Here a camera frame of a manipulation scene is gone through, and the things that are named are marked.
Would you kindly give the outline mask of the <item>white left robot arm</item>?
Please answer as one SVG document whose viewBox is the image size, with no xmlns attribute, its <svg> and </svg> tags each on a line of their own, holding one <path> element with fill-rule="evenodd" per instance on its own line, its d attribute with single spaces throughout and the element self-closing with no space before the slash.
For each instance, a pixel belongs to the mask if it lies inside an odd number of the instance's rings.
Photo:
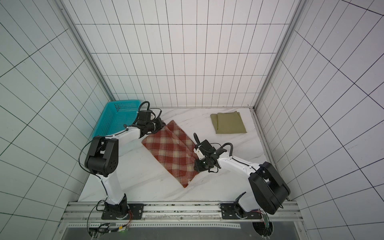
<svg viewBox="0 0 384 240">
<path fill-rule="evenodd" d="M 126 215 L 129 212 L 127 196 L 119 183 L 116 169 L 119 148 L 165 127 L 162 110 L 152 108 L 150 102 L 117 101 L 107 104 L 92 140 L 86 144 L 87 156 L 81 168 L 101 183 L 108 211 Z"/>
</svg>

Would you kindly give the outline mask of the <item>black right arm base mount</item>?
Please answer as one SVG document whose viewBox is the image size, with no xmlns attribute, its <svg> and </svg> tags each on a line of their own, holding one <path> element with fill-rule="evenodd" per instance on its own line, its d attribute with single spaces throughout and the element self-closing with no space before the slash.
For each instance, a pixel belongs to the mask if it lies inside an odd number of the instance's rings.
<svg viewBox="0 0 384 240">
<path fill-rule="evenodd" d="M 222 213 L 222 219 L 224 220 L 261 220 L 262 214 L 259 213 L 257 210 L 252 211 L 245 211 L 240 203 L 239 200 L 245 195 L 246 192 L 243 192 L 240 194 L 234 202 L 232 203 L 221 203 L 219 204 L 221 213 Z"/>
</svg>

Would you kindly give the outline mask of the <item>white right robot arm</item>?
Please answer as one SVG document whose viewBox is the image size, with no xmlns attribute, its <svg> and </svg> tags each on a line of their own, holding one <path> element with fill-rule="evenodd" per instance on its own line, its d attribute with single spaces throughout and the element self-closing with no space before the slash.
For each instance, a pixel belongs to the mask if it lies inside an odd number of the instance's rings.
<svg viewBox="0 0 384 240">
<path fill-rule="evenodd" d="M 235 211 L 241 219 L 245 213 L 258 211 L 260 214 L 273 215 L 278 209 L 284 208 L 283 202 L 291 190 L 271 163 L 264 162 L 256 166 L 235 157 L 232 143 L 225 143 L 216 149 L 207 140 L 201 142 L 196 133 L 194 139 L 194 153 L 199 158 L 195 161 L 196 172 L 218 173 L 219 170 L 227 170 L 248 180 L 251 191 L 243 192 L 234 201 Z"/>
</svg>

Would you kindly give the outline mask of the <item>olive green skirt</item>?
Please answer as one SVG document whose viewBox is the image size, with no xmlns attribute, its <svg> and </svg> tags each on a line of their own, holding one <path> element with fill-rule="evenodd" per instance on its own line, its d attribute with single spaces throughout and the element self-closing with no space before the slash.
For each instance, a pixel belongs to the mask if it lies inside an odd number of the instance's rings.
<svg viewBox="0 0 384 240">
<path fill-rule="evenodd" d="M 246 134 L 246 128 L 239 112 L 211 114 L 216 134 Z"/>
</svg>

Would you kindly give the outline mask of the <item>red plaid skirt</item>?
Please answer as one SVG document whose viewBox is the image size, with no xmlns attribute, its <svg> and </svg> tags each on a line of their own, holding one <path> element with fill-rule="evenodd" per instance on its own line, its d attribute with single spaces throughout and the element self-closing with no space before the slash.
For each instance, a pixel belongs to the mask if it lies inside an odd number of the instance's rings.
<svg viewBox="0 0 384 240">
<path fill-rule="evenodd" d="M 195 144 L 174 120 L 158 133 L 146 137 L 142 144 L 184 188 L 198 174 Z"/>
</svg>

